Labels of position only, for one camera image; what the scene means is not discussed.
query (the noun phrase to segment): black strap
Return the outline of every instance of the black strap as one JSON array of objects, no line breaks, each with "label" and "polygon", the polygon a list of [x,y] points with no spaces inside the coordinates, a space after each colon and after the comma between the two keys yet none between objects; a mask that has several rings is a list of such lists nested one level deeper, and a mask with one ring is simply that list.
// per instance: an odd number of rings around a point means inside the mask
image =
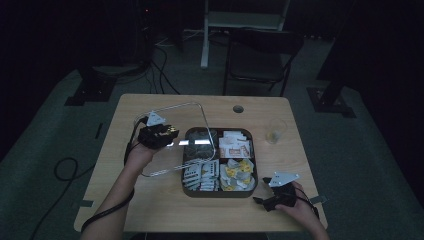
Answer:
[{"label": "black strap", "polygon": [[94,216],[92,216],[91,218],[89,218],[87,221],[85,221],[85,223],[82,225],[81,227],[81,233],[84,232],[84,230],[88,227],[88,225],[90,225],[91,223],[99,220],[102,217],[105,217],[113,212],[116,212],[117,210],[121,209],[122,207],[124,207],[125,205],[127,205],[131,199],[134,197],[134,189],[131,191],[130,195],[128,196],[127,199],[125,199],[123,202],[121,202],[120,204],[116,205],[115,207],[112,207],[108,210],[105,210],[101,213],[98,213]]}]

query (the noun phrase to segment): wooden table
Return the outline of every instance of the wooden table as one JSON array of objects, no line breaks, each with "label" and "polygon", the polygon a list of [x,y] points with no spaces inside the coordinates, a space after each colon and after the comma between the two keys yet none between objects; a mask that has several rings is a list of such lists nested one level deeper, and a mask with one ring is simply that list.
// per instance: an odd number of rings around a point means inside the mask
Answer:
[{"label": "wooden table", "polygon": [[[275,171],[299,173],[297,181],[309,197],[318,195],[315,182],[302,146],[296,122],[287,99],[279,97],[238,97],[198,95],[125,94],[121,97],[112,119],[103,148],[84,196],[92,207],[80,207],[74,227],[77,231],[97,210],[123,167],[126,144],[133,121],[152,109],[186,102],[203,106],[209,127],[244,128],[253,136],[259,183],[253,196],[268,198],[270,188],[261,180]],[[235,113],[240,105],[244,112]],[[288,130],[275,145],[265,141],[265,129],[270,119],[286,121]],[[185,121],[191,128],[190,121]],[[166,151],[155,156],[151,164],[181,163],[182,152]],[[302,227],[279,211],[266,212],[249,198],[191,198],[184,194],[181,172],[172,171],[156,177],[140,176],[128,211],[125,231],[134,232],[274,232],[300,231]],[[316,204],[325,227],[327,220],[321,204]]]}]

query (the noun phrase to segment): tripod base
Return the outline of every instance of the tripod base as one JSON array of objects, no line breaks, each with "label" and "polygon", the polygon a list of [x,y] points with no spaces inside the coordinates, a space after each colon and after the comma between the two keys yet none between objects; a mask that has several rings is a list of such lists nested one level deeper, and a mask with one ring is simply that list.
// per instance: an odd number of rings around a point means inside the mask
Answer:
[{"label": "tripod base", "polygon": [[308,91],[315,112],[341,113],[345,118],[356,118],[352,108],[346,105],[342,96],[339,95],[333,103],[329,104],[322,101],[322,95],[325,89],[306,88],[306,90]]},{"label": "tripod base", "polygon": [[83,106],[85,102],[107,102],[115,87],[116,78],[102,77],[95,89],[87,87],[82,81],[74,96],[68,97],[65,106]]}]

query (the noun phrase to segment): gray carpet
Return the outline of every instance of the gray carpet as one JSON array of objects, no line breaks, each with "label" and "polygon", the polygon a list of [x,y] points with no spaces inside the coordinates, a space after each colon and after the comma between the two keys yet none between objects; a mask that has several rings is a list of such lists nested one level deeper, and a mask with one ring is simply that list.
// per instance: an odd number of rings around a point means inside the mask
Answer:
[{"label": "gray carpet", "polygon": [[[215,41],[224,41],[213,37]],[[202,42],[187,40],[184,52],[163,46],[167,52],[164,69],[181,94],[221,95],[226,48],[211,45],[209,68],[200,68]],[[306,87],[325,87],[315,80],[331,43],[306,40],[293,63],[285,97],[289,99],[312,172],[324,204],[328,232],[332,239],[424,239],[424,212],[399,171],[383,137],[363,105],[360,95],[344,89],[342,96],[357,118],[340,114],[315,113]],[[164,55],[155,51],[155,63]],[[123,68],[99,67],[113,73]],[[76,71],[64,78],[41,107],[9,154],[0,164],[0,239],[29,239],[37,223],[61,195],[68,182],[54,175],[63,158],[78,161],[78,174],[95,164],[119,97],[124,93],[156,93],[158,71],[145,77],[119,80],[109,102],[89,102],[65,107],[81,81]],[[163,81],[165,94],[175,94]],[[279,87],[231,83],[229,95],[277,96]],[[72,162],[58,173],[70,177]],[[70,185],[63,199],[40,226],[35,239],[78,239],[73,229],[88,181],[88,173]],[[125,239],[134,233],[126,233]],[[270,240],[310,239],[304,232],[267,233]],[[187,235],[172,235],[186,239]]]}]

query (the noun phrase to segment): tray of items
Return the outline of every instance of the tray of items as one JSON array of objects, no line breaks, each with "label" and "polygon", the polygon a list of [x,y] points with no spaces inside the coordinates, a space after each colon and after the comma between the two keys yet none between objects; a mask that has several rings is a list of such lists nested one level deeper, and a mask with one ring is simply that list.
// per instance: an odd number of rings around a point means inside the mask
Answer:
[{"label": "tray of items", "polygon": [[208,144],[195,144],[207,139],[204,128],[191,128],[186,132],[189,144],[184,148],[183,164],[209,155],[214,158],[192,165],[182,171],[181,182],[187,196],[200,198],[246,198],[252,195],[258,183],[258,173],[249,131],[238,128],[210,128],[215,148]]}]

